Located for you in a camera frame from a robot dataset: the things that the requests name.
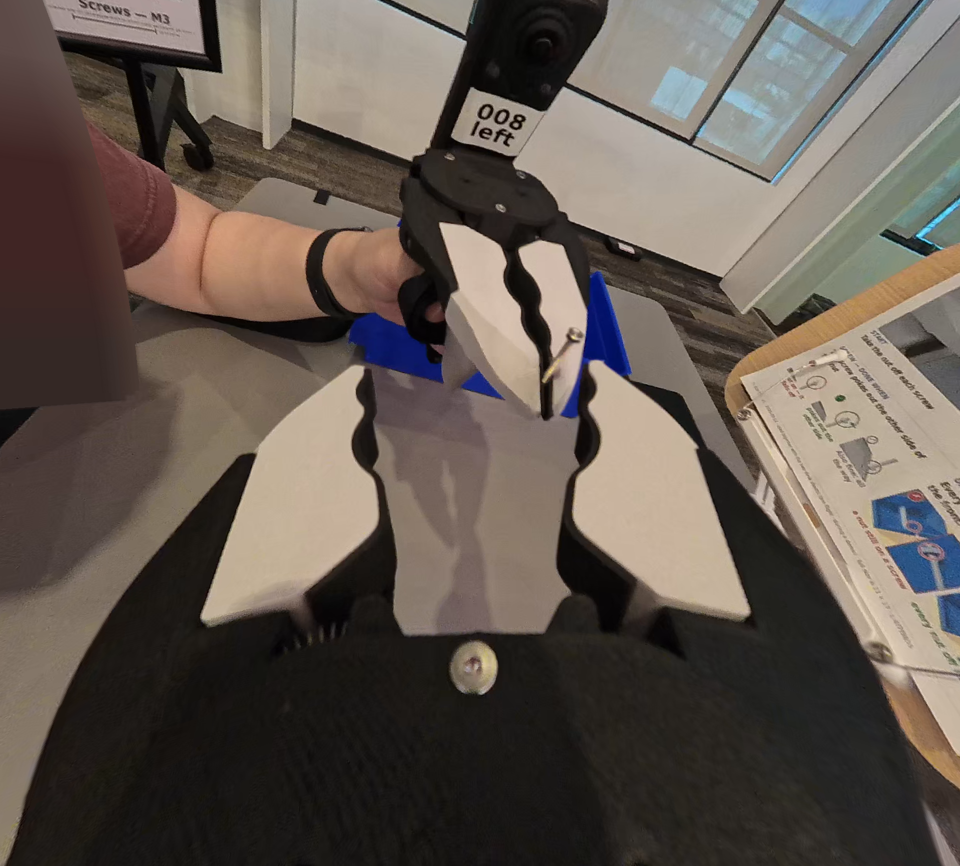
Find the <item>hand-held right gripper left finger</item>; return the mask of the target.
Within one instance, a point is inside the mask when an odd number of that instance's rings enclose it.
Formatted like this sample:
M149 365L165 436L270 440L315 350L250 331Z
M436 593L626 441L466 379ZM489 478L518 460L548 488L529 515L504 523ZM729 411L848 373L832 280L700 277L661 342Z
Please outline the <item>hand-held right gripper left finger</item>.
M351 367L259 445L201 609L207 627L286 613L339 627L354 603L393 603L393 529L377 473L372 372Z

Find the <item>black sign stand legs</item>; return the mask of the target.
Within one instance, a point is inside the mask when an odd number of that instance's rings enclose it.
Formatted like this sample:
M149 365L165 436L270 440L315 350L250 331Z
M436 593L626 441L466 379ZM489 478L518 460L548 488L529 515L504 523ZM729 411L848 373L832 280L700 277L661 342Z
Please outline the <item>black sign stand legs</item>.
M187 136L182 146L186 163L204 172L214 166L211 140L186 101L186 83L177 68L144 64L131 57L119 59L126 75L127 89L139 137L139 155L160 170L171 129L178 126Z

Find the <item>black wrist band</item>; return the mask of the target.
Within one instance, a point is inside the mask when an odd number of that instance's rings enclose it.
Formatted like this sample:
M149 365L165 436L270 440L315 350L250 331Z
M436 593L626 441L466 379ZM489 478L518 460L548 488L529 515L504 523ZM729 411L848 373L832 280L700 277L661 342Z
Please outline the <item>black wrist band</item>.
M344 308L334 295L324 273L326 252L334 236L349 233L365 234L369 231L366 228L354 227L328 229L318 231L317 236L311 241L305 260L305 278L311 297L323 316L351 323L370 313L368 310L353 311Z

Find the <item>instruction sheet on stand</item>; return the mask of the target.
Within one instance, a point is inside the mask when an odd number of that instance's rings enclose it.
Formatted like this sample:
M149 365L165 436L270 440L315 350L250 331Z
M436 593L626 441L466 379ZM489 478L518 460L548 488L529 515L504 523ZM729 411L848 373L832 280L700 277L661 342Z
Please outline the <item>instruction sheet on stand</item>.
M775 451L759 418L750 413L750 398L742 380L777 364L795 364L798 358L824 350L850 331L873 327L879 319L890 318L896 310L917 306L920 297L930 289L944 292L957 285L958 273L958 245L936 252L754 350L738 362L725 385L727 410L739 422L740 431L758 457L762 475L772 480L787 516L797 526L801 548L811 553L819 572L825 573L827 584L836 593L841 608L863 641L901 730L922 757L920 768L932 768L949 784L948 791L954 803L959 789L958 755L917 690L909 671L892 661L882 660L879 630L864 609L858 593L849 584L845 566L837 557L824 524L801 492L798 480L789 471L781 454Z

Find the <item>printed instruction sheet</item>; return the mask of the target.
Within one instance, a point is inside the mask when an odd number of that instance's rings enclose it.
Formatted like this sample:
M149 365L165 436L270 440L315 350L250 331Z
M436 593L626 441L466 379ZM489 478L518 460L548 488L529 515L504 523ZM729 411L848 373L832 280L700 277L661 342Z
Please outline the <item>printed instruction sheet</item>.
M958 284L930 289L812 356L744 377L758 417L826 530L848 583L898 659L959 668ZM955 753L958 680L914 676Z

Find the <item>person's left forearm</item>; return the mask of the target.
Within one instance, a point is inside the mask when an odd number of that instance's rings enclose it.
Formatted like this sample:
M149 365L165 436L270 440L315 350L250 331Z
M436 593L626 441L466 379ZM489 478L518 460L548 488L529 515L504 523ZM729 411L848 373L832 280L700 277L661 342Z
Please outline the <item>person's left forearm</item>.
M179 187L174 198L173 227L162 246L125 270L129 292L208 316L265 322L322 316L306 278L316 231L219 211Z

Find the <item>silver bolt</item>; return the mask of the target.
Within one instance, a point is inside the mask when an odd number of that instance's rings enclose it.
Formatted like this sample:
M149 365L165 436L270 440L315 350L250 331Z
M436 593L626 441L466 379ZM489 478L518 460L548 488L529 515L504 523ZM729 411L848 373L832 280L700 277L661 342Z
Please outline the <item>silver bolt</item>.
M557 374L562 365L566 353L573 347L578 346L585 340L585 333L579 328L571 327L566 331L566 337L563 344L558 348L555 356L552 357L541 376L541 384L546 385Z

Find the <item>blue divided plastic bin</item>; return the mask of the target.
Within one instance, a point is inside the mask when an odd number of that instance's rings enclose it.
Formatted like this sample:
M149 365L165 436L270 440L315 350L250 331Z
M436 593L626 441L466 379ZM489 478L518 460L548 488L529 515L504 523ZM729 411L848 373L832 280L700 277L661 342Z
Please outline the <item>blue divided plastic bin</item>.
M608 296L606 284L599 273L592 273L586 285L586 337L583 348L582 365L585 361L602 359L606 365L618 374L630 372L626 350L619 332L618 321ZM522 318L524 329L529 327ZM443 381L441 363L427 358L426 345L415 341L410 332L400 325L387 321L372 313L353 323L350 342L364 350L368 364L386 367L395 371L409 373L428 380ZM466 382L483 379L476 373ZM497 392L489 383L486 392ZM539 419L522 414L511 402L507 404L527 419Z

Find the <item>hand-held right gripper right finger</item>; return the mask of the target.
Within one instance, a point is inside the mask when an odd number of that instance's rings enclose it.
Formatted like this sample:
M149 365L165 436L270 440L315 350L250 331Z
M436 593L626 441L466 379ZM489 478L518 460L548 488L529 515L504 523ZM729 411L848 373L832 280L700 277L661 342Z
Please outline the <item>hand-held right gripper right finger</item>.
M668 411L606 364L582 371L579 426L557 570L599 627L649 627L664 610L743 623L751 608L702 449Z

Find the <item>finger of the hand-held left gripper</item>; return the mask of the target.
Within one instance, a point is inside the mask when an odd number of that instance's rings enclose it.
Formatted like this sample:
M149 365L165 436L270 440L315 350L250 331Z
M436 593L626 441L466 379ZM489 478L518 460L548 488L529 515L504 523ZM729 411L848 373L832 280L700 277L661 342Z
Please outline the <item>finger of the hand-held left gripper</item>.
M444 385L457 389L479 372L522 414L551 418L540 351L523 327L521 305L507 289L504 250L466 225L442 222L439 231L455 281L443 310L448 332L440 365Z
M564 412L579 383L586 337L565 354L557 374L546 385L541 383L542 373L564 343L569 328L579 328L586 334L587 302L563 245L536 240L519 252L520 277L525 284L520 297L521 315L532 334L541 416L548 420Z

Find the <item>person's left hand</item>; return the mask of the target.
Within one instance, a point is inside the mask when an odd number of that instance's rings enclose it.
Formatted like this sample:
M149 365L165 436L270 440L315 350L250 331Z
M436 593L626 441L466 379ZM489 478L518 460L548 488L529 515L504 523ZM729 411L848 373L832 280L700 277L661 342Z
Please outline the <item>person's left hand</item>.
M323 278L342 308L376 313L397 325L405 325L398 296L402 285L424 272L403 249L399 226L337 232L322 260Z

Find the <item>black wrist rest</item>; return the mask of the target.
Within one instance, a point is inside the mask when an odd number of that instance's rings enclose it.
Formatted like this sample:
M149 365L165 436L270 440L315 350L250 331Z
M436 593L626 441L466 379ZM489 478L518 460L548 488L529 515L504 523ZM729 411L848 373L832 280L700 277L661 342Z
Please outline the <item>black wrist rest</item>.
M245 332L254 332L274 339L305 344L326 344L348 336L354 320L337 317L316 317L283 321L255 321L211 316L184 310L186 316L210 321L222 327Z

